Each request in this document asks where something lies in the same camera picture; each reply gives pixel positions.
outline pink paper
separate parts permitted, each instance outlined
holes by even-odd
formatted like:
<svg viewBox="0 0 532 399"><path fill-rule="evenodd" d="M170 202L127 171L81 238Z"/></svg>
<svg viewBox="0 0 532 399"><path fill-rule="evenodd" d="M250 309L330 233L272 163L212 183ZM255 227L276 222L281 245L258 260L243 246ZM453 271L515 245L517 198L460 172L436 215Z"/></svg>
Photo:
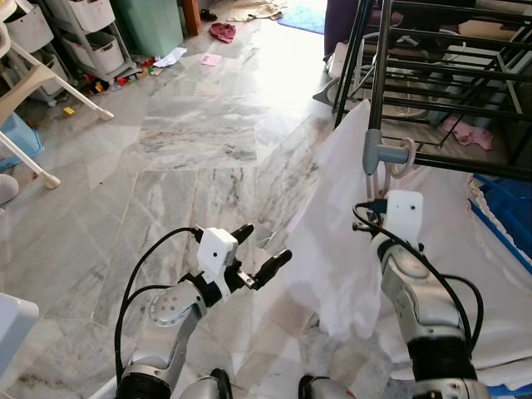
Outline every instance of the pink paper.
<svg viewBox="0 0 532 399"><path fill-rule="evenodd" d="M202 65L208 65L209 67L216 67L219 64L219 60L222 59L222 56L217 56L216 54L209 54L206 52L201 58Z"/></svg>

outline pink cloth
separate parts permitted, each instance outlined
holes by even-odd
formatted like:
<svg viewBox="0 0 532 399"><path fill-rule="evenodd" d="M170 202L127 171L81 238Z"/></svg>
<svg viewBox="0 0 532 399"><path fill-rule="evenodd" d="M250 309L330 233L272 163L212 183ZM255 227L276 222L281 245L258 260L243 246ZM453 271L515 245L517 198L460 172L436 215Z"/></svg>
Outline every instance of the pink cloth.
<svg viewBox="0 0 532 399"><path fill-rule="evenodd" d="M456 116L451 116L450 118L447 118L447 120L443 122L443 128L446 131L451 131L451 129L453 129L453 126L455 126L456 121L458 121L458 117ZM452 132L458 142L462 145L469 145L471 143L475 143L480 145L480 147L482 147L486 151L492 149L491 140L493 139L493 135L486 129L471 126L465 122L460 121L458 122L458 125L455 126Z"/></svg>
<svg viewBox="0 0 532 399"><path fill-rule="evenodd" d="M236 27L228 23L217 22L211 25L209 33L222 42L231 43L236 35Z"/></svg>

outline marble floor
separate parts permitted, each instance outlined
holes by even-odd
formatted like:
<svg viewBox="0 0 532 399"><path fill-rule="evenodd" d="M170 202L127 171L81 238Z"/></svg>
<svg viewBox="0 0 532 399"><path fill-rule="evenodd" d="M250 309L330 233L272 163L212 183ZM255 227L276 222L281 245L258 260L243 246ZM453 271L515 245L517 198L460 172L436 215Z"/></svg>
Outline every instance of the marble floor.
<svg viewBox="0 0 532 399"><path fill-rule="evenodd" d="M226 2L214 12L223 19ZM254 270L283 248L285 227L316 180L313 155L332 130L312 94L327 80L323 37L271 21L236 22L233 43L207 32L158 77L95 99L109 122L73 100L33 104L46 150L37 161L62 185L46 190L24 165L0 219L0 290L38 304L41 317L0 385L2 399L88 398L114 375L112 336L138 258L180 226L256 230L239 249ZM216 67L200 65L205 52ZM65 117L65 104L76 109ZM146 262L135 286L195 271L196 243L178 237ZM128 312L123 355L135 346L151 296ZM389 381L375 340L332 340L288 295L282 272L264 290L216 305L190 340L175 397L212 368L235 398L294 399L304 373L329 375L364 399L408 397Z"/></svg>

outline black metal rack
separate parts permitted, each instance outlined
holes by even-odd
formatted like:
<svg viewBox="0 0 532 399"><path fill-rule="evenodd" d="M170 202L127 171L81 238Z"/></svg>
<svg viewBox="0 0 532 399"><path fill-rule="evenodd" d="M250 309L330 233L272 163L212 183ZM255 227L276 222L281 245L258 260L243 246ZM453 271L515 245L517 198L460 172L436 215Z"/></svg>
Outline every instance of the black metal rack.
<svg viewBox="0 0 532 399"><path fill-rule="evenodd" d="M530 0L506 0L530 4ZM349 43L347 45L346 61L344 62L342 75L338 80L338 90L333 104L333 111L337 112L336 126L341 122L346 113L347 99L352 97L350 85L353 73L359 56L364 29L372 13L374 0L359 0L357 15L353 24ZM468 171L486 175L496 175L510 177L521 180L532 180L532 166L522 168L515 166L515 162L527 142L532 139L532 115L522 111L519 99L515 94L515 86L532 82L532 77L515 72L516 65L527 55L532 53L532 16L518 15L510 12L490 11L471 7L454 7L435 3L410 2L402 0L382 0L379 6L382 12L381 25L377 39L377 48L362 49L362 59L372 64L372 69L368 76L372 79L363 79L358 89L372 90L371 113L369 119L369 129L381 129L382 119L429 124L430 122L422 118L411 118L405 116L386 116L382 113L384 105L404 106L419 110L437 111L442 113L442 118L438 123L442 123L451 115L459 116L456 124L464 116L479 116L499 121L513 121L520 124L528 124L528 128L520 139L519 145L509 155L506 165L479 160L470 160L448 155L437 155L422 151L424 145L435 145L440 148L444 145L451 133L448 133L442 140L434 143L418 141L419 146L416 152L415 163L418 165L428 165L451 170ZM465 20L476 20L484 22L498 22L518 29L514 38L510 42L493 40L479 37L466 37L451 35L444 32L429 32L416 29L405 29L403 27L392 27L392 12L407 12L408 10L424 10L427 12L443 12L449 16L461 15ZM396 42L399 37L415 37L418 39L431 39L445 41L448 43L465 43L464 48L482 48L495 51L494 55L479 54L468 51L452 51L447 48L434 48L422 46L418 50L427 51L430 54L452 54L485 58L486 64L472 64L464 61L447 61L438 59L431 62L424 57L407 54L390 53L390 45L396 49L412 49L400 42ZM396 71L390 72L388 68L402 68L414 71L412 74L401 74ZM454 79L454 76L461 76L465 81ZM431 85L430 89L414 87L411 85L394 84L393 81L422 81ZM456 94L446 91L447 87L454 87L461 92ZM399 96L389 96L386 93L407 94L416 97L426 96L428 100L419 98L401 98ZM491 101L486 99L489 95L499 94L504 96L503 101Z"/></svg>

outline blue mat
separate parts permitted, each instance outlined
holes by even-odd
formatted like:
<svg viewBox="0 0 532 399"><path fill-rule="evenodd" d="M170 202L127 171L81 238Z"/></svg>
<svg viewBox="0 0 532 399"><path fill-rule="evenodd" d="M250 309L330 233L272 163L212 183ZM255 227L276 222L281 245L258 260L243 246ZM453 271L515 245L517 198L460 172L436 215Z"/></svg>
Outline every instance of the blue mat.
<svg viewBox="0 0 532 399"><path fill-rule="evenodd" d="M325 31L325 8L294 4L283 11L283 17L278 20L278 23L285 27L295 27L323 35Z"/></svg>

